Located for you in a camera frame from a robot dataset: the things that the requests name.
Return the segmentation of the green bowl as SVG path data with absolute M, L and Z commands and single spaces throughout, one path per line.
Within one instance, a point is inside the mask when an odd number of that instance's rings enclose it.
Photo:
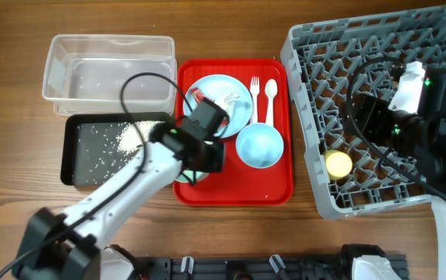
M 175 180 L 180 183 L 197 184 L 199 181 L 207 178 L 208 175 L 209 173 L 200 171 L 184 170 Z

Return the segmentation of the yellow cup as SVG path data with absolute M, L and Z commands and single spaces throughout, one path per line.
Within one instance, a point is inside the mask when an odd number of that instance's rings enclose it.
M 323 153 L 325 166 L 331 180 L 340 180 L 346 177 L 353 168 L 353 161 L 344 152 L 328 150 Z

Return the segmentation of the red snack wrapper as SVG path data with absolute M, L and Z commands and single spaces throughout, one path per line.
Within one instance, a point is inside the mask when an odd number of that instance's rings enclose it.
M 213 99 L 207 97 L 203 93 L 203 91 L 201 91 L 200 88 L 198 88 L 198 87 L 190 89 L 188 91 L 188 93 L 194 98 L 196 104 L 200 104 L 204 98 L 206 98 L 206 99 L 208 99 L 208 100 L 213 102 Z M 225 128 L 228 124 L 229 124 L 229 121 L 228 121 L 228 118 L 226 117 L 219 127 L 220 128 Z

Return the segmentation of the white tissue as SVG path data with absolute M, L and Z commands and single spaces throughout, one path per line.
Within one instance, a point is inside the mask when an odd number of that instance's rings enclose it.
M 227 112 L 229 117 L 232 117 L 236 102 L 240 100 L 238 93 L 228 93 L 223 97 L 222 108 Z

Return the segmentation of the light blue bowl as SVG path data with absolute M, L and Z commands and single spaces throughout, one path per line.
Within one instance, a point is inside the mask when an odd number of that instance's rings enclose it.
M 283 137 L 268 124 L 249 124 L 237 136 L 236 151 L 247 166 L 266 169 L 281 159 L 284 153 Z

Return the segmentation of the light blue plate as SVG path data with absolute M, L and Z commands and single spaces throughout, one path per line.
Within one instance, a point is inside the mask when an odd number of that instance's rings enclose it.
M 203 97 L 223 108 L 230 119 L 219 126 L 216 137 L 228 138 L 243 129 L 251 119 L 253 101 L 246 86 L 228 75 L 208 75 L 186 91 L 188 104 L 194 110 Z

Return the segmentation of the white rice pile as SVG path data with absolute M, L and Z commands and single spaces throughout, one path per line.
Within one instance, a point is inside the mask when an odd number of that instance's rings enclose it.
M 130 155 L 136 152 L 143 142 L 149 141 L 153 128 L 162 121 L 137 121 L 134 124 L 120 124 L 120 133 L 116 137 L 119 152 Z

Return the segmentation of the white plastic fork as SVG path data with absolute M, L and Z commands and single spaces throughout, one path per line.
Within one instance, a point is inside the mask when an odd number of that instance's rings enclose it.
M 250 123 L 258 122 L 258 94 L 260 93 L 260 79 L 257 76 L 251 78 L 250 94 L 252 98 L 252 115 Z

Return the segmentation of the white plastic spoon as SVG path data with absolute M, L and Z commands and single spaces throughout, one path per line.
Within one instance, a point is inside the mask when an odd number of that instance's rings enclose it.
M 275 79 L 270 79 L 265 85 L 265 95 L 268 97 L 265 123 L 274 126 L 274 99 L 278 93 L 278 85 Z

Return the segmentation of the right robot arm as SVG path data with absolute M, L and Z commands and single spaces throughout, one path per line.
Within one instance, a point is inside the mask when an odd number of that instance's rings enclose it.
M 340 107 L 342 126 L 375 149 L 382 146 L 416 160 L 413 182 L 425 180 L 437 227 L 438 277 L 446 279 L 446 69 L 414 61 L 390 67 L 391 100 L 349 88 Z

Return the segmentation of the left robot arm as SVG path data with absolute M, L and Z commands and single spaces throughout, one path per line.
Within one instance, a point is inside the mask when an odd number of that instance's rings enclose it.
M 184 170 L 221 171 L 225 145 L 191 124 L 158 124 L 140 151 L 101 187 L 54 214 L 29 219 L 16 259 L 2 272 L 17 279 L 101 279 L 102 255 L 142 204 Z

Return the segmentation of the red serving tray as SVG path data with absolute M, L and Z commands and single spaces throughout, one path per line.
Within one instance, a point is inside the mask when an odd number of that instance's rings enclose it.
M 275 79 L 278 94 L 274 101 L 275 128 L 284 139 L 284 154 L 276 165 L 258 170 L 237 156 L 236 138 L 225 141 L 226 158 L 221 173 L 211 173 L 194 187 L 173 183 L 178 201 L 190 206 L 273 206 L 288 201 L 293 193 L 293 152 L 290 130 L 290 100 L 286 70 L 271 58 L 206 58 L 186 61 L 178 69 L 178 85 L 188 91 L 197 78 L 227 74 L 250 85 L 251 77 L 262 82 Z

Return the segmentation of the black plastic tray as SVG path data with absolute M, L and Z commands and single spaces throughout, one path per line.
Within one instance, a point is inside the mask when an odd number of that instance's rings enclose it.
M 60 179 L 74 187 L 100 186 L 112 178 L 136 155 L 139 149 L 125 155 L 118 151 L 116 137 L 120 124 L 137 121 L 170 121 L 167 113 L 79 114 L 65 123 Z

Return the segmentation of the clear plastic bin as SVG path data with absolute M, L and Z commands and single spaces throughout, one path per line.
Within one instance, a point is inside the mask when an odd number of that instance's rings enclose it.
M 177 61 L 169 36 L 59 34 L 51 42 L 42 96 L 60 115 L 172 113 Z

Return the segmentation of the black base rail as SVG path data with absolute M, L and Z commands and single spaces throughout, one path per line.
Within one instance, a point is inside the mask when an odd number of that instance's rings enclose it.
M 403 257 L 348 254 L 304 258 L 127 258 L 107 261 L 102 279 L 407 279 Z

